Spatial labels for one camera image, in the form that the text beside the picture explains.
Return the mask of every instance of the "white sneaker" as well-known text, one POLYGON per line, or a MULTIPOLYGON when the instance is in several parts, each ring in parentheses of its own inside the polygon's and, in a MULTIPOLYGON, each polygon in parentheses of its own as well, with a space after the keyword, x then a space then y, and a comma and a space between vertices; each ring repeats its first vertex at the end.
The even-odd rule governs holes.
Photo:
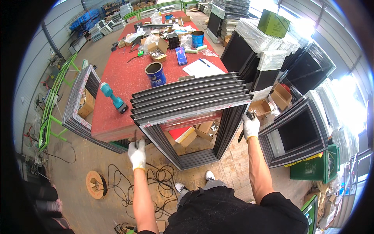
POLYGON ((211 171, 205 172, 205 179, 208 182, 209 180, 215 180, 214 174, 211 171))
POLYGON ((189 189, 186 188, 186 186, 184 186, 184 184, 179 183, 179 182, 176 182, 176 183, 175 183, 175 189, 176 189, 179 193, 181 193, 181 191, 184 190, 184 189, 186 189, 186 190, 189 191, 189 189))

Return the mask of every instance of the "person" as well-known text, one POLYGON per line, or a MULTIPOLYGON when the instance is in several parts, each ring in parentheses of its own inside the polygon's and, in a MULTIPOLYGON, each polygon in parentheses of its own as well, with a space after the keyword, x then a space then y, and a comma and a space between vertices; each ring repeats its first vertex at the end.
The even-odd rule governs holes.
MULTIPOLYGON (((175 183, 180 193, 177 211, 168 218, 169 233, 306 233, 308 220, 301 210, 272 186, 272 178, 258 141, 260 122, 242 115, 244 137, 248 144, 249 180, 256 204, 234 196, 234 190, 211 171, 205 174, 206 185, 190 191, 175 183)), ((154 206, 145 175, 145 142, 138 148, 132 142, 129 157, 134 170, 133 209, 139 234, 159 233, 154 206)))

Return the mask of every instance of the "white work glove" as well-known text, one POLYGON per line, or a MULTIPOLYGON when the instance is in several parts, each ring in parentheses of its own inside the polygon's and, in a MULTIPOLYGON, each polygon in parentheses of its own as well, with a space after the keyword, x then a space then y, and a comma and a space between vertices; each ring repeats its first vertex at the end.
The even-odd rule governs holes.
POLYGON ((243 131, 246 142, 250 137, 258 138, 258 131, 260 130, 260 122, 256 115, 254 113, 251 113, 251 115, 253 120, 250 120, 246 114, 242 114, 243 131))
POLYGON ((145 140, 144 139, 137 140, 136 144, 135 142, 131 142, 129 145, 128 155, 132 163, 133 171, 137 168, 141 168, 145 170, 145 140))

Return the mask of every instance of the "red workbench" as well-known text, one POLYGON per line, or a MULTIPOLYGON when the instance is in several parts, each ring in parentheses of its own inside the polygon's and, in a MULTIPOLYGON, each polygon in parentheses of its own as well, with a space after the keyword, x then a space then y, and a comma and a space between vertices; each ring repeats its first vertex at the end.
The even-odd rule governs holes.
MULTIPOLYGON (((175 17, 186 15, 182 11, 173 12, 172 14, 175 17)), ((162 15, 162 22, 165 21, 165 15, 166 14, 162 15)), ((151 20, 150 18, 145 18, 134 23, 127 24, 118 40, 122 39, 129 33, 134 33, 135 23, 142 22, 144 24, 146 21, 151 20)), ((188 25, 191 25, 192 28, 196 28, 198 30, 193 22, 184 23, 184 26, 188 25)), ((208 35, 205 35, 204 37, 204 44, 208 46, 209 50, 215 52, 206 39, 207 36, 208 35)), ((137 55, 137 51, 130 53, 130 49, 130 46, 126 47, 124 54, 122 53, 123 48, 112 52, 101 78, 101 82, 108 83, 113 89, 113 94, 116 97, 119 96, 122 98, 122 100, 129 106, 129 109, 121 115, 113 106, 112 100, 105 97, 101 91, 98 91, 93 111, 94 115, 92 118, 91 129, 92 136, 97 140, 111 142, 133 137, 135 129, 138 130, 138 136, 142 135, 142 132, 130 117, 130 109, 132 108, 130 99, 132 98, 131 95, 133 93, 151 88, 150 81, 145 74, 144 69, 153 61, 149 55, 145 55, 143 57, 135 58, 131 62, 127 63, 127 61, 137 55)), ((198 60, 199 58, 205 58, 209 62, 219 67, 222 71, 227 72, 227 69, 221 62, 220 58, 205 56, 201 52, 198 54, 187 53, 188 64, 184 66, 178 66, 175 50, 168 49, 166 55, 166 61, 163 62, 162 65, 167 83, 176 82, 178 81, 179 77, 187 76, 188 74, 183 71, 182 68, 198 60)))

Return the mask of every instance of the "gray pants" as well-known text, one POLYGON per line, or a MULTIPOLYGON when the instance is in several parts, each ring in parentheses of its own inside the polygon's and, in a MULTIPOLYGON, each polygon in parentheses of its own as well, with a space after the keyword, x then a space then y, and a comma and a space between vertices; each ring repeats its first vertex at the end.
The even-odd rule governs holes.
MULTIPOLYGON (((221 180, 208 180, 208 182, 206 183, 206 185, 202 189, 208 190, 208 189, 215 188, 215 187, 218 187, 218 186, 225 186, 226 188, 228 188, 227 184, 225 184, 221 180)), ((188 193, 188 192, 189 192, 189 190, 182 189, 181 195, 179 195, 179 197, 178 197, 177 209, 179 207, 179 203, 181 202, 182 197, 184 197, 186 195, 186 193, 188 193)))

